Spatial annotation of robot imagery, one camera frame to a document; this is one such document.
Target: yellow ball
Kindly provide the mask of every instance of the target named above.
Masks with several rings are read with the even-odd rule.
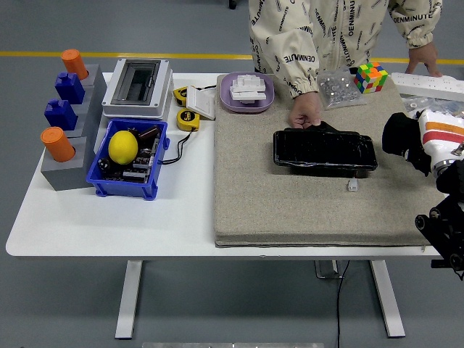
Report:
[[[128,130],[120,130],[109,140],[109,158],[120,165],[128,165],[137,156],[138,144],[136,137]]]

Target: blue plastic bin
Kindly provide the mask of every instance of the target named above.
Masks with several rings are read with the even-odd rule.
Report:
[[[118,131],[126,131],[129,128],[135,128],[139,132],[157,125],[161,130],[159,138],[159,146],[154,155],[153,167],[150,172],[149,179],[146,183],[133,183],[129,181],[111,181],[102,178],[102,172],[98,166],[98,161],[101,158],[108,157],[109,140]],[[109,122],[107,133],[101,141],[100,148],[96,153],[94,162],[88,171],[86,180],[96,188],[97,196],[131,196],[142,197],[145,200],[152,201],[158,191],[157,180],[162,166],[162,160],[165,156],[165,151],[169,147],[170,140],[166,137],[167,123],[153,120],[134,120],[134,119],[114,119]]]

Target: rubik's cube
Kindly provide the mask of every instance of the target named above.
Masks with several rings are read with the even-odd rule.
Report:
[[[361,93],[378,92],[384,86],[388,72],[379,63],[367,63],[357,69],[355,84]]]

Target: white table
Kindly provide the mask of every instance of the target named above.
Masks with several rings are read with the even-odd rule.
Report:
[[[105,74],[107,80],[111,74]],[[216,84],[218,74],[174,74],[174,86]],[[165,159],[176,157],[178,130],[173,101],[167,119],[171,140]],[[102,119],[99,144],[107,120]],[[439,257],[431,247],[215,247],[213,231],[214,121],[201,121],[184,146],[181,160],[162,166],[154,201],[98,197],[94,188],[54,191],[40,172],[41,160],[7,241],[15,257],[114,257],[129,260],[116,337],[132,337],[142,260],[370,260],[389,336],[404,336],[389,280],[388,257]]]

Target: orange cylinder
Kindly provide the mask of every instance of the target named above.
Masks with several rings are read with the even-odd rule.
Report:
[[[57,162],[66,162],[75,155],[75,149],[60,127],[48,127],[41,134],[43,145]]]
[[[78,74],[79,80],[88,76],[88,71],[77,49],[67,49],[61,53],[61,59],[69,73]]]

